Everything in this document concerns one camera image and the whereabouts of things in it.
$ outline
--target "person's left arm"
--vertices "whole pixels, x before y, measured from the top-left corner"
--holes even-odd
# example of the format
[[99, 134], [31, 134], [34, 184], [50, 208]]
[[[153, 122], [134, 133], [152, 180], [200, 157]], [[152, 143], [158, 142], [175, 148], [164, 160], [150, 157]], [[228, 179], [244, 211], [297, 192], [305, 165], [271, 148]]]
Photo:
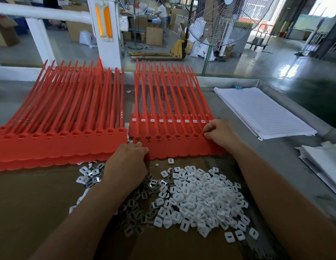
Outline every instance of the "person's left arm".
[[122, 144], [105, 164], [104, 176], [31, 256], [35, 259], [93, 259], [99, 240], [118, 207], [144, 179], [141, 144]]

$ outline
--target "hand cart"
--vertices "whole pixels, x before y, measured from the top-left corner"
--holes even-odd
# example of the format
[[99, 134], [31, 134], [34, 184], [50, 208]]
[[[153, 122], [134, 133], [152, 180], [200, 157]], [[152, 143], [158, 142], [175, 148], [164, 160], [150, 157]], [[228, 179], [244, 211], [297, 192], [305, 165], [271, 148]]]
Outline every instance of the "hand cart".
[[[250, 49], [252, 48], [252, 46], [255, 46], [254, 50], [256, 50], [258, 46], [263, 47], [263, 49], [265, 49], [266, 46], [268, 45], [269, 39], [271, 37], [271, 31], [272, 31], [273, 27], [274, 27], [274, 25], [268, 25], [266, 23], [262, 23], [257, 29], [257, 33], [255, 35], [255, 38], [251, 42], [247, 42], [247, 44], [251, 45]], [[269, 35], [269, 38], [266, 40], [265, 44], [263, 44], [267, 35]]]

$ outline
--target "stack of paper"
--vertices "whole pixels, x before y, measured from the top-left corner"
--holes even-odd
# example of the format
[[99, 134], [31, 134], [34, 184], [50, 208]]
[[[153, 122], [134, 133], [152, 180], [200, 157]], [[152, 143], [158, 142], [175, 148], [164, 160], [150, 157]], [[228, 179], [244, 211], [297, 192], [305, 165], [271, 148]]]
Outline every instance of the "stack of paper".
[[259, 88], [214, 91], [260, 140], [317, 133]]
[[299, 158], [336, 193], [336, 144], [329, 141], [321, 147], [298, 147]]

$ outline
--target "man in white shirt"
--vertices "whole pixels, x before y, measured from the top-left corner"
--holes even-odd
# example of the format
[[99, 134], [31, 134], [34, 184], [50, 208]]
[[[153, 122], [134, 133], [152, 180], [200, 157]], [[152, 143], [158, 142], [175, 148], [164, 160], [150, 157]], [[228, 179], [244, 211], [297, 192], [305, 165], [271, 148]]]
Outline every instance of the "man in white shirt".
[[160, 19], [164, 19], [167, 17], [167, 10], [164, 5], [162, 5], [161, 0], [156, 0], [156, 5], [158, 6], [157, 8], [157, 15]]

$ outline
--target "lined paper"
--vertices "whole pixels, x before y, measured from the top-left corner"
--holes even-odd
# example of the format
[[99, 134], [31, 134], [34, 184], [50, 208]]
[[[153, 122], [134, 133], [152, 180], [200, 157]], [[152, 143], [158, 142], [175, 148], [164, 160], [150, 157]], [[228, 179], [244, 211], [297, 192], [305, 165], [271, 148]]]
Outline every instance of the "lined paper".
[[214, 88], [214, 91], [259, 139], [317, 133], [259, 88]]

